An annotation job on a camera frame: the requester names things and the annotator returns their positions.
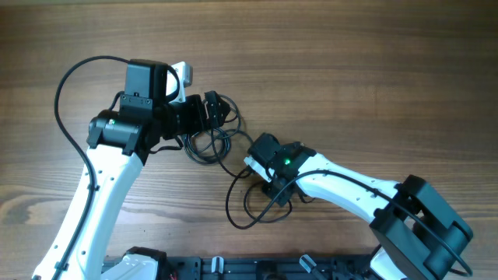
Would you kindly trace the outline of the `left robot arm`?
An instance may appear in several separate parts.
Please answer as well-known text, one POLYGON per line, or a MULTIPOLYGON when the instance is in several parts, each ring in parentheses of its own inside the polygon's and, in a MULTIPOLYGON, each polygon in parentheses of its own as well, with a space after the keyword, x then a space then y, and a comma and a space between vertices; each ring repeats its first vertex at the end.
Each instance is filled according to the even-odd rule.
POLYGON ((34 279, 171 279, 173 269, 161 250, 133 247, 115 266, 103 270, 106 249, 121 206, 149 155, 161 140, 183 148, 182 135, 220 128, 230 105, 210 91, 186 96, 191 66, 127 60, 124 90, 89 123, 82 148, 59 128, 84 162, 79 186, 51 248, 34 279))

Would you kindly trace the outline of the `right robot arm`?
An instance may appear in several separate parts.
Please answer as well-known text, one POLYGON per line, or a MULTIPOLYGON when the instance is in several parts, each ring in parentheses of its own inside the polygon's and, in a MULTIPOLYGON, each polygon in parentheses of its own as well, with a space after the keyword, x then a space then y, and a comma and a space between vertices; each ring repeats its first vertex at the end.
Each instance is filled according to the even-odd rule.
POLYGON ((282 145, 260 135, 244 162, 270 184, 270 197, 282 204, 294 191, 318 198, 368 223, 380 246, 368 268, 383 279, 442 279, 463 267, 461 253, 471 227, 423 178, 404 181, 368 177, 337 165, 300 142, 282 145))

